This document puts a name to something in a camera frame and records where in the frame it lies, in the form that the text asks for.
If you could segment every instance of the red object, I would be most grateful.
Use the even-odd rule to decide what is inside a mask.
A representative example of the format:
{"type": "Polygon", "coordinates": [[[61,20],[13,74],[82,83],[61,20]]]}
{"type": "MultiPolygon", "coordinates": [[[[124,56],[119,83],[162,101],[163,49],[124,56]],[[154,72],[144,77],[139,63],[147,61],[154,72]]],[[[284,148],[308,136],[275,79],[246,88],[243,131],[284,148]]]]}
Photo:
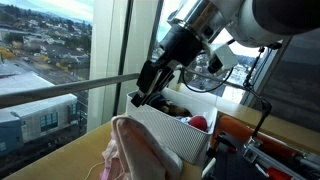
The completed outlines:
{"type": "Polygon", "coordinates": [[[193,116],[189,124],[202,131],[207,130],[207,120],[203,116],[193,116]]]}
{"type": "Polygon", "coordinates": [[[237,149],[228,147],[228,151],[229,151],[230,153],[236,153],[236,152],[237,152],[237,149]]]}
{"type": "MultiPolygon", "coordinates": [[[[242,142],[246,142],[252,135],[253,130],[248,128],[246,124],[241,123],[239,120],[231,116],[223,115],[217,120],[215,125],[214,133],[212,135],[213,138],[211,138],[210,141],[211,147],[214,146],[216,137],[221,132],[227,132],[230,135],[240,139],[242,142]]],[[[288,161],[291,160],[295,155],[303,156],[299,151],[296,151],[295,149],[292,149],[284,144],[278,143],[277,141],[274,141],[260,133],[258,133],[258,138],[263,141],[261,150],[277,160],[288,161]]]]}
{"type": "Polygon", "coordinates": [[[284,173],[274,167],[270,167],[266,170],[266,173],[269,174],[270,179],[272,180],[291,180],[292,176],[287,173],[284,173]]]}

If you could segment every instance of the building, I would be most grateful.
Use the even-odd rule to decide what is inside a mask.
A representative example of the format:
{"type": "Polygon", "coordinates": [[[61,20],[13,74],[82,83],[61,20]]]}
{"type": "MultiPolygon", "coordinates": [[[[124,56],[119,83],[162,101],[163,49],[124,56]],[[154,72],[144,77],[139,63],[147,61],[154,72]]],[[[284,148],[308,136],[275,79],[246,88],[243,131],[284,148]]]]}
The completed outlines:
{"type": "MultiPolygon", "coordinates": [[[[0,95],[53,86],[33,72],[0,79],[0,95]]],[[[0,109],[0,156],[24,143],[77,123],[72,94],[0,109]]]]}

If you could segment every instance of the pink cloth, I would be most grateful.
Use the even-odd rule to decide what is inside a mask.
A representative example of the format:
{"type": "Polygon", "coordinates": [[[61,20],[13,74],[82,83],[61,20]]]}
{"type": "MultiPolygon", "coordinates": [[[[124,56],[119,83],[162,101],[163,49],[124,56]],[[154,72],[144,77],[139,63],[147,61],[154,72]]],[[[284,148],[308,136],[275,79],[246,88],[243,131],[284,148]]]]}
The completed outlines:
{"type": "Polygon", "coordinates": [[[181,159],[159,144],[141,123],[127,116],[112,119],[112,139],[102,153],[102,180],[176,180],[181,159]]]}

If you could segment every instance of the fabric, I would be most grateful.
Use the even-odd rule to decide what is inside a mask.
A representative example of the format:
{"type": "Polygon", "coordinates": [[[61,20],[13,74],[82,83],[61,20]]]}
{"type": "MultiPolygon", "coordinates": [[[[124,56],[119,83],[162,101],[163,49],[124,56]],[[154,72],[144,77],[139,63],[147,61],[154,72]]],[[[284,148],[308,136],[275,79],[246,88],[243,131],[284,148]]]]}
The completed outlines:
{"type": "Polygon", "coordinates": [[[112,139],[106,151],[102,180],[176,180],[181,159],[159,144],[144,125],[127,116],[112,119],[112,139]]]}

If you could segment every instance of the white basket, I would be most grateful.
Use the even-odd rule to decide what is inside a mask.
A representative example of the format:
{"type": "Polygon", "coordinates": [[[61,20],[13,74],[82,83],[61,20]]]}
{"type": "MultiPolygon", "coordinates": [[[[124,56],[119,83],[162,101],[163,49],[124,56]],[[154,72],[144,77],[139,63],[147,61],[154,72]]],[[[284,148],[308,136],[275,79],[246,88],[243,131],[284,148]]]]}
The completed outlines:
{"type": "Polygon", "coordinates": [[[209,138],[214,130],[217,109],[168,88],[161,92],[175,105],[187,108],[193,116],[204,116],[208,124],[208,132],[204,132],[148,105],[135,107],[131,103],[135,94],[136,92],[127,94],[126,114],[144,124],[159,142],[177,153],[182,159],[192,164],[203,163],[209,138]]]}

